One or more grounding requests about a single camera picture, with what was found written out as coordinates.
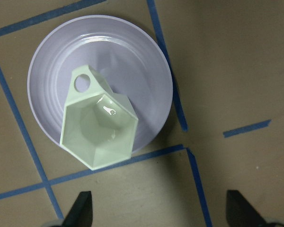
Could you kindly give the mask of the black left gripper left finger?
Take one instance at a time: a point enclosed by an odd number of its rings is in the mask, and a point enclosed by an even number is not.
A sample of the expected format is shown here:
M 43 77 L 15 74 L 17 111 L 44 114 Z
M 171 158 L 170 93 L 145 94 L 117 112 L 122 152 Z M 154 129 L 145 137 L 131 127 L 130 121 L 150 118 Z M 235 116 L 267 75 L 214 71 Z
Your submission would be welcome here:
M 91 191 L 80 192 L 68 215 L 63 221 L 64 227 L 91 227 L 93 207 Z

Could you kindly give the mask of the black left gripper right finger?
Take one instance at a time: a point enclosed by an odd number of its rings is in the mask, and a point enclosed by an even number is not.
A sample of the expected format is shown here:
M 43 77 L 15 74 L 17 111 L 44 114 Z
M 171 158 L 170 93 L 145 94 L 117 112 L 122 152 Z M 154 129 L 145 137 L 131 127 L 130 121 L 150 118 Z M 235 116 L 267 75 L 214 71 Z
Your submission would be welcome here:
M 267 222 L 238 190 L 226 193 L 226 220 L 230 227 L 264 227 Z

